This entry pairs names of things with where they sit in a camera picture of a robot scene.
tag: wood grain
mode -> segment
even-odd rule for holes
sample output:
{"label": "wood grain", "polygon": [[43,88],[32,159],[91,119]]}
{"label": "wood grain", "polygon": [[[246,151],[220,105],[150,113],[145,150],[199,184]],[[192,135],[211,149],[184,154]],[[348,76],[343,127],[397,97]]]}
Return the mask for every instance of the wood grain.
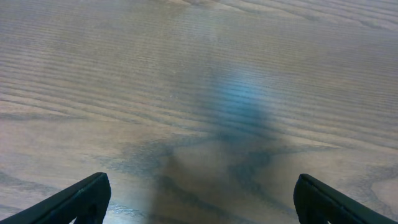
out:
{"label": "wood grain", "polygon": [[0,219],[94,172],[105,223],[298,223],[308,173],[398,221],[393,0],[0,2]]}

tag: black plastic part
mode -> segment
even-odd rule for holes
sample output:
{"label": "black plastic part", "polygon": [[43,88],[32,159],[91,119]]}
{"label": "black plastic part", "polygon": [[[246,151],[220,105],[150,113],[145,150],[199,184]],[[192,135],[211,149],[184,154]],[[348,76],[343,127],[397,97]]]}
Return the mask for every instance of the black plastic part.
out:
{"label": "black plastic part", "polygon": [[101,224],[111,198],[105,173],[95,173],[0,224]]}
{"label": "black plastic part", "polygon": [[298,178],[293,198],[301,224],[398,224],[308,174]]}

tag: wooden surface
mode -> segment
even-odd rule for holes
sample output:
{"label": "wooden surface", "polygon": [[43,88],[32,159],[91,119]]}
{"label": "wooden surface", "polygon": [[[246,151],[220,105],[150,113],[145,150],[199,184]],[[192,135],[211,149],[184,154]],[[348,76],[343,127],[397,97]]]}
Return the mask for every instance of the wooden surface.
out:
{"label": "wooden surface", "polygon": [[398,3],[0,1],[0,219],[94,172],[105,223],[398,221]]}

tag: brown wood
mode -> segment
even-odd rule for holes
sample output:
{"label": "brown wood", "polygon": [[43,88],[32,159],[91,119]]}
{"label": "brown wood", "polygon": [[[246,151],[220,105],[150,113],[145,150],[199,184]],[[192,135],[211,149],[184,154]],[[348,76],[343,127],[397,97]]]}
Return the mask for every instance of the brown wood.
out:
{"label": "brown wood", "polygon": [[106,172],[105,223],[298,223],[308,173],[398,221],[397,15],[0,1],[0,219]]}

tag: wooden table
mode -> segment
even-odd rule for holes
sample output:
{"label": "wooden table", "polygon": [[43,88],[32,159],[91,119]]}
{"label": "wooden table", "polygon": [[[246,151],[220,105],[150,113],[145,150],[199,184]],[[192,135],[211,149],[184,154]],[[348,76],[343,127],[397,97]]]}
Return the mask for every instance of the wooden table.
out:
{"label": "wooden table", "polygon": [[397,15],[1,1],[0,219],[101,171],[105,223],[298,223],[301,173],[398,221]]}

